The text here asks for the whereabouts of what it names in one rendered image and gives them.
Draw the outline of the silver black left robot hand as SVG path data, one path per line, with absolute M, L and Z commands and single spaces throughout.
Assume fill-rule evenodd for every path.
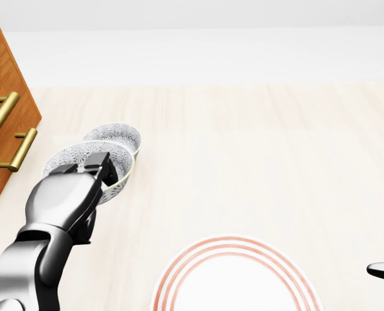
M 109 152 L 96 152 L 83 163 L 83 171 L 71 163 L 55 168 L 28 197 L 26 225 L 47 224 L 68 233 L 75 245 L 90 244 L 102 185 L 118 181 Z

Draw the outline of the patterned grey bowl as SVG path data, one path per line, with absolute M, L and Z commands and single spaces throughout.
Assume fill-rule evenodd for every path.
M 102 186 L 103 194 L 100 198 L 99 205 L 112 200 L 125 187 L 130 174 L 135 166 L 135 158 L 131 150 L 122 144 L 113 141 L 82 141 L 67 148 L 60 150 L 53 155 L 43 167 L 43 177 L 47 177 L 55 168 L 66 165 L 78 165 L 78 172 L 83 172 L 84 162 L 92 153 L 109 152 L 117 172 L 117 182 L 110 186 Z
M 114 143 L 125 146 L 136 159 L 141 148 L 140 132 L 129 124 L 121 122 L 112 122 L 97 126 L 89 131 L 83 138 L 83 141 L 113 141 Z

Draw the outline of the white plate with red rings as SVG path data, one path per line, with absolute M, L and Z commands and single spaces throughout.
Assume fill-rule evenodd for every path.
M 325 311 L 312 282 L 284 252 L 256 238 L 197 240 L 166 265 L 150 311 Z

